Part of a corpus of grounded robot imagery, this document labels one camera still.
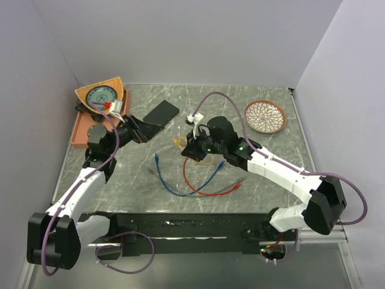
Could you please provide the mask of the black network switch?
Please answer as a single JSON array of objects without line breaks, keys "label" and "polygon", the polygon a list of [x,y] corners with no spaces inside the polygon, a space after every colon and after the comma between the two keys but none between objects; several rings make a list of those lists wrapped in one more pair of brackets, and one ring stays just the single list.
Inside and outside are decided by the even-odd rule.
[{"label": "black network switch", "polygon": [[171,119],[179,114],[179,111],[180,109],[178,109],[178,107],[163,100],[143,118],[143,121],[154,125],[165,126]]}]

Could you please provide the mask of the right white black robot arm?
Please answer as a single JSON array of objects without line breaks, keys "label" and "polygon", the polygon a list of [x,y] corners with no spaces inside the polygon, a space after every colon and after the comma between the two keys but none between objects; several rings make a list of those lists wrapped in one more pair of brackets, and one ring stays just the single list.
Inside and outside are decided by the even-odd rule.
[{"label": "right white black robot arm", "polygon": [[194,161],[208,154],[222,155],[232,166],[263,176],[300,200],[299,205],[273,208],[262,221],[261,233],[270,240],[278,239],[292,229],[310,228],[328,235],[347,203],[340,181],[333,176],[310,176],[303,168],[275,156],[255,141],[239,137],[231,122],[223,116],[207,124],[197,113],[186,118],[192,131],[186,136],[182,156]]}]

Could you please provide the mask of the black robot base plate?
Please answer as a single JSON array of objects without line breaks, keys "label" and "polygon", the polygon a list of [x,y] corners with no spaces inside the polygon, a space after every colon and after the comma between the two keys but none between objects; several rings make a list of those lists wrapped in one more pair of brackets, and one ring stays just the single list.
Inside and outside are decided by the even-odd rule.
[{"label": "black robot base plate", "polygon": [[300,230],[278,232],[261,213],[105,213],[112,229],[98,242],[122,243],[123,256],[170,253],[258,254],[261,243],[291,242]]}]

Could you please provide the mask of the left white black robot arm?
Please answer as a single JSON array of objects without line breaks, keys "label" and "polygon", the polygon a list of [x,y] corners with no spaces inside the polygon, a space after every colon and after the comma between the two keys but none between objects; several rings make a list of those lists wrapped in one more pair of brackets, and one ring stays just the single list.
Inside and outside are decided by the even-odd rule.
[{"label": "left white black robot arm", "polygon": [[34,213],[28,221],[26,259],[44,270],[71,269],[81,249],[102,238],[114,241],[119,235],[113,213],[95,212],[86,221],[79,218],[94,194],[112,176],[117,151],[131,141],[147,143],[164,129],[133,115],[123,116],[109,131],[97,123],[88,129],[88,148],[82,169],[71,187],[45,213]]}]

